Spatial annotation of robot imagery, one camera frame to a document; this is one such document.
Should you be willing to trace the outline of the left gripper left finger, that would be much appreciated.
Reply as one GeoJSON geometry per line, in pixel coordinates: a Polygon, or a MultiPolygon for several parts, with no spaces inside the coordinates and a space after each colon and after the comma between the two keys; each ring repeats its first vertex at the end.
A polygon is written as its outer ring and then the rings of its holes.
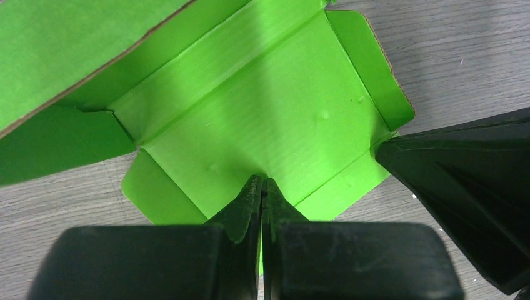
{"type": "Polygon", "coordinates": [[[52,245],[29,299],[256,299],[262,178],[204,224],[81,226],[52,245]]]}

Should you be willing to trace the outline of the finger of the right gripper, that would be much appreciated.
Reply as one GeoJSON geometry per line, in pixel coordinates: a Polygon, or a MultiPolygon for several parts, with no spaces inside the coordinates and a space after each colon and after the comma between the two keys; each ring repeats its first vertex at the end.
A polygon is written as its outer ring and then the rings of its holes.
{"type": "Polygon", "coordinates": [[[485,280],[529,294],[528,108],[394,137],[375,158],[485,280]]]}

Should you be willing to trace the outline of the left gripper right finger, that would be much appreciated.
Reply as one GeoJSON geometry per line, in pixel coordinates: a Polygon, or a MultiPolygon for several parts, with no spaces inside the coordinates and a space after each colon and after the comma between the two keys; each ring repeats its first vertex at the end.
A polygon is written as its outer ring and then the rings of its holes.
{"type": "Polygon", "coordinates": [[[437,233],[410,222],[310,221],[273,179],[262,186],[266,299],[456,299],[437,233]]]}

